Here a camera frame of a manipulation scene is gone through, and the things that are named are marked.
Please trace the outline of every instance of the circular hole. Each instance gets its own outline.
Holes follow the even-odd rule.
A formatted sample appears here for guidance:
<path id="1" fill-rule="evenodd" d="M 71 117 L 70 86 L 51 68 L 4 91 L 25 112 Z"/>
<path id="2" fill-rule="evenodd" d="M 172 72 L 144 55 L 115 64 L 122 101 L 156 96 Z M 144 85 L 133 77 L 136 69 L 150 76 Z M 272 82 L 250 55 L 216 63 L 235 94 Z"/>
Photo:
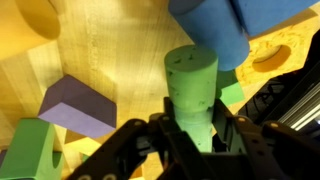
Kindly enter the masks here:
<path id="1" fill-rule="evenodd" d="M 256 139 L 252 139 L 252 142 L 255 143 L 255 144 L 258 144 L 258 143 L 259 143 L 259 141 L 256 140 Z"/>
<path id="2" fill-rule="evenodd" d="M 260 156 L 264 156 L 264 152 L 263 152 L 263 151 L 257 151 L 257 153 L 258 153 Z"/>
<path id="3" fill-rule="evenodd" d="M 256 59 L 253 61 L 253 63 L 261 63 L 263 61 L 270 59 L 272 56 L 276 55 L 280 49 L 281 49 L 281 45 L 274 46 L 263 52 L 258 52 L 257 54 L 255 54 Z"/>
<path id="4" fill-rule="evenodd" d="M 55 9 L 51 4 L 48 2 L 38 3 L 37 1 L 24 0 L 17 0 L 15 3 L 30 28 L 48 39 L 57 38 L 60 33 L 60 25 Z"/>
<path id="5" fill-rule="evenodd" d="M 275 51 L 277 48 L 271 48 L 271 52 Z M 258 72 L 269 72 L 280 67 L 290 56 L 291 50 L 288 46 L 282 45 L 280 46 L 278 51 L 271 53 L 258 53 L 258 58 L 253 62 L 252 67 L 254 70 Z"/>

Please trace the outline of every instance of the foam shape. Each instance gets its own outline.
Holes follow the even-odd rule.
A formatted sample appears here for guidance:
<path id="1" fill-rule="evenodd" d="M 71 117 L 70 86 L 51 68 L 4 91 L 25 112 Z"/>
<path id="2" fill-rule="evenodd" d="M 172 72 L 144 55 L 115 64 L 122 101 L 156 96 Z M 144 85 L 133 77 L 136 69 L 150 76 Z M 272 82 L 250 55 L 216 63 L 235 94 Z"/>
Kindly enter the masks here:
<path id="1" fill-rule="evenodd" d="M 142 177 L 142 166 L 139 166 L 130 176 L 130 180 L 135 180 Z"/>
<path id="2" fill-rule="evenodd" d="M 182 46 L 165 56 L 169 97 L 183 112 L 200 112 L 213 106 L 217 54 L 202 46 Z"/>
<path id="3" fill-rule="evenodd" d="M 53 125 L 22 119 L 0 169 L 0 179 L 59 180 L 63 156 L 53 152 Z"/>
<path id="4" fill-rule="evenodd" d="M 89 159 L 90 156 L 87 156 L 85 154 L 82 154 L 82 162 L 86 162 Z"/>
<path id="5" fill-rule="evenodd" d="M 91 156 L 102 144 L 94 139 L 72 131 L 67 132 L 65 143 L 65 147 L 71 148 L 87 156 Z"/>
<path id="6" fill-rule="evenodd" d="M 230 106 L 245 99 L 244 93 L 234 71 L 218 71 L 217 98 Z"/>
<path id="7" fill-rule="evenodd" d="M 116 128 L 116 105 L 70 75 L 48 88 L 39 118 L 96 138 Z"/>
<path id="8" fill-rule="evenodd" d="M 236 68 L 242 87 L 301 69 L 319 27 L 319 16 L 307 9 L 252 37 L 248 58 Z"/>
<path id="9" fill-rule="evenodd" d="M 319 0 L 231 0 L 244 29 L 258 35 Z"/>
<path id="10" fill-rule="evenodd" d="M 2 166 L 4 157 L 6 156 L 6 154 L 7 154 L 7 150 L 1 150 L 1 152 L 0 152 L 0 168 Z"/>
<path id="11" fill-rule="evenodd" d="M 0 60 L 47 43 L 60 34 L 57 13 L 47 0 L 2 0 L 0 22 Z"/>
<path id="12" fill-rule="evenodd" d="M 212 151 L 211 119 L 218 57 L 209 48 L 183 46 L 165 57 L 169 97 L 175 119 L 201 152 Z"/>
<path id="13" fill-rule="evenodd" d="M 170 0 L 169 12 L 196 45 L 217 52 L 219 70 L 238 67 L 249 54 L 249 43 L 226 0 Z"/>

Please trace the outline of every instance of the purple foam block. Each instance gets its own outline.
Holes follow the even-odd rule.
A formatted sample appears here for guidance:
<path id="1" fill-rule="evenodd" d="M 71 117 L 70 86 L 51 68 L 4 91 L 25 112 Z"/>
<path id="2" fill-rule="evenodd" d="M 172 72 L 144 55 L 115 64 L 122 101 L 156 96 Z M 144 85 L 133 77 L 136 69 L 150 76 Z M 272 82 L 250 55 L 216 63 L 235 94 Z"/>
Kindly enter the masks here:
<path id="1" fill-rule="evenodd" d="M 6 156 L 7 150 L 1 150 L 0 152 L 0 168 L 3 163 L 4 157 Z"/>
<path id="2" fill-rule="evenodd" d="M 116 128 L 116 104 L 70 75 L 48 88 L 38 117 L 96 138 Z"/>

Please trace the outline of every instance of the blue foam block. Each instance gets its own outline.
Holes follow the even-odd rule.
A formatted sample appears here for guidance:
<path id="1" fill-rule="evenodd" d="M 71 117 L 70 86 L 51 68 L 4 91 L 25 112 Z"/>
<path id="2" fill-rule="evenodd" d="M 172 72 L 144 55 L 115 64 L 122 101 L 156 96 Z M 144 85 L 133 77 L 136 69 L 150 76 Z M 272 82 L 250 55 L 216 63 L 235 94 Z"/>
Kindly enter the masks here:
<path id="1" fill-rule="evenodd" d="M 217 52 L 220 71 L 247 58 L 249 43 L 229 1 L 170 0 L 169 12 L 195 44 Z"/>
<path id="2" fill-rule="evenodd" d="M 285 21 L 319 0 L 231 0 L 244 29 L 250 36 Z"/>

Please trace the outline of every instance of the yellow block with hole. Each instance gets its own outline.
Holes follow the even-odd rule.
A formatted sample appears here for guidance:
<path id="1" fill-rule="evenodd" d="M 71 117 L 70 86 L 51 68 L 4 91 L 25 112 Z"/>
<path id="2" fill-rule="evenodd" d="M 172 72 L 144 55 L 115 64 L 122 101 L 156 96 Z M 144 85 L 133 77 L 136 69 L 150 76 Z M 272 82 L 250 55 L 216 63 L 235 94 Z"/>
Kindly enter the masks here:
<path id="1" fill-rule="evenodd" d="M 236 68 L 241 85 L 254 84 L 301 69 L 312 37 L 319 27 L 319 16 L 307 9 L 263 34 L 251 37 L 249 56 Z"/>
<path id="2" fill-rule="evenodd" d="M 48 0 L 1 0 L 0 60 L 56 39 L 60 24 Z"/>

